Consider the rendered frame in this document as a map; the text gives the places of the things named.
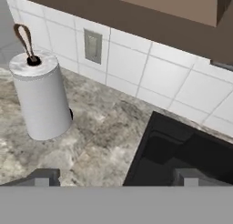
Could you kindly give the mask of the brown wall cabinet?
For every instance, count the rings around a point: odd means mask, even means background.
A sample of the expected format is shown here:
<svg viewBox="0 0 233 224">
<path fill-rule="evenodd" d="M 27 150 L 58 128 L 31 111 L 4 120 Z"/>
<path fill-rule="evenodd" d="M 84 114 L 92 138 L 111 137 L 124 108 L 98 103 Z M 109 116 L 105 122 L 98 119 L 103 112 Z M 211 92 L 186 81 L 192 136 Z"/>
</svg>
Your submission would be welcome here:
<svg viewBox="0 0 233 224">
<path fill-rule="evenodd" d="M 27 0 L 233 66 L 233 1 L 218 26 L 118 0 Z"/>
</svg>

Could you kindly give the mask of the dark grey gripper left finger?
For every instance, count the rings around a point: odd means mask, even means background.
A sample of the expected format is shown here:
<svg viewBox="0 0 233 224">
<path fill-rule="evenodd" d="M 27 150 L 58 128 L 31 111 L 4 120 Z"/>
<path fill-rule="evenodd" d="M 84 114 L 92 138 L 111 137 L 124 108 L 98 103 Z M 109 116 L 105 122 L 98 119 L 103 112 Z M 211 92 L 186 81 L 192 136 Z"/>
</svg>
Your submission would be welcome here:
<svg viewBox="0 0 233 224">
<path fill-rule="evenodd" d="M 28 187 L 59 187 L 60 186 L 60 169 L 59 168 L 38 168 L 30 173 L 27 177 L 16 179 L 5 184 L 5 186 L 28 186 Z"/>
</svg>

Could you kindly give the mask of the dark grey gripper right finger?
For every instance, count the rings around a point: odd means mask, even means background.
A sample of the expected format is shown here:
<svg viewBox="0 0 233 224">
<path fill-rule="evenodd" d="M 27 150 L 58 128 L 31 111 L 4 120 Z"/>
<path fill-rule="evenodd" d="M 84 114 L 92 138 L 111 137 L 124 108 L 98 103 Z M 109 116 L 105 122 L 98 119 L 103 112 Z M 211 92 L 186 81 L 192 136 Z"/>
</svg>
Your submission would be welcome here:
<svg viewBox="0 0 233 224">
<path fill-rule="evenodd" d="M 231 184 L 207 177 L 195 168 L 176 168 L 173 185 L 182 187 L 231 187 Z"/>
</svg>

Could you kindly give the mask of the grey wall socket plate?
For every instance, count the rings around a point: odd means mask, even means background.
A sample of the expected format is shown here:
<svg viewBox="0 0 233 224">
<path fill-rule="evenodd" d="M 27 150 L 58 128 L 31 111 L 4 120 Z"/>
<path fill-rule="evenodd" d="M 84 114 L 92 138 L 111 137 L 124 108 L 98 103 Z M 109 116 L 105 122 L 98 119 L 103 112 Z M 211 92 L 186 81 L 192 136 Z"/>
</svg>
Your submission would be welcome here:
<svg viewBox="0 0 233 224">
<path fill-rule="evenodd" d="M 86 59 L 94 63 L 101 64 L 102 35 L 85 29 L 84 39 Z"/>
</svg>

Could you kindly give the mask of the white paper towel roll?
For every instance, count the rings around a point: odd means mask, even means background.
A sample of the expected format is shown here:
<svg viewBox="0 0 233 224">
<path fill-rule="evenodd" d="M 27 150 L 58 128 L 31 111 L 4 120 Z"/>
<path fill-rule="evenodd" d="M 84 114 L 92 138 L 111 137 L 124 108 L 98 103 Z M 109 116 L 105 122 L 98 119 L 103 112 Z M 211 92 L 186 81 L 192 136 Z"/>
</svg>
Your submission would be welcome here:
<svg viewBox="0 0 233 224">
<path fill-rule="evenodd" d="M 14 56 L 9 69 L 25 120 L 28 135 L 35 140 L 58 137 L 71 127 L 72 116 L 58 59 L 36 50 L 41 63 L 27 64 L 27 54 Z"/>
</svg>

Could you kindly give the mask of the black hob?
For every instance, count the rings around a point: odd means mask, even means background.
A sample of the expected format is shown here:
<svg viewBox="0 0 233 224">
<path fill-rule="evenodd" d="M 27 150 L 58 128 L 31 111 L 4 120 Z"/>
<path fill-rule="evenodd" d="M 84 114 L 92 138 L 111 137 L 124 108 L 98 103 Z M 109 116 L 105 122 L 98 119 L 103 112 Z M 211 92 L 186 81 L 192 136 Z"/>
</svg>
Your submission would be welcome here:
<svg viewBox="0 0 233 224">
<path fill-rule="evenodd" d="M 233 186 L 233 144 L 153 112 L 124 184 L 175 186 L 183 171 Z"/>
</svg>

